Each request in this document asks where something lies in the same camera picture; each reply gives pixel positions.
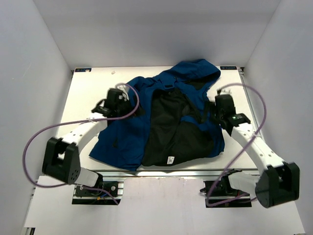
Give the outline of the blue hooded zip jacket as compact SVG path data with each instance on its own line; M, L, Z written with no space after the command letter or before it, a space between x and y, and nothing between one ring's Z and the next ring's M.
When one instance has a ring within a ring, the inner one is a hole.
M174 166L224 151L222 129L210 120L207 92L220 70L205 59L180 62L128 84L139 96L133 116L108 121L89 156L113 167Z

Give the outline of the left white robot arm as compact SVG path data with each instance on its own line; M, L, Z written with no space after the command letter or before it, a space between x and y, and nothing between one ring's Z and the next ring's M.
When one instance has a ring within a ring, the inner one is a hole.
M81 167L80 153L85 146L108 126L108 121L123 120L139 108L137 91L128 84L117 84L108 90L88 118L75 121L77 127L62 137L51 137L46 144L43 174L68 185L86 187L92 195L103 191L102 176Z

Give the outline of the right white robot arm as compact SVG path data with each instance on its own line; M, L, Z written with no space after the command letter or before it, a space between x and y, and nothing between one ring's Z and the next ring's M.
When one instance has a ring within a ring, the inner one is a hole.
M226 195L242 191L255 195L265 208L295 201L299 198L300 169L296 163L287 163L257 136L249 118L238 114L229 94L215 97L212 119L219 124L252 159L259 176L241 170L228 170L221 177L218 187Z

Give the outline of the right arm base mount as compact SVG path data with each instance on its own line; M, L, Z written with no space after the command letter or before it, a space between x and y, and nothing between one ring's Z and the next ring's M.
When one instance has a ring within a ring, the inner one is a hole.
M200 195L205 198L205 206L209 209L215 208L249 208L256 198L248 193L238 189L231 189L227 179L219 179L209 194L209 190L218 178L219 171L200 171L199 176L203 179L203 187L200 189Z

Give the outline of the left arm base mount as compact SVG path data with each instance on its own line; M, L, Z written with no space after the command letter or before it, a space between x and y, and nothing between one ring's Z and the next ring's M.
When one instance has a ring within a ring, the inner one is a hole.
M73 192L72 204L117 206L121 201L123 189L124 182L122 181L103 181L97 190L76 186Z

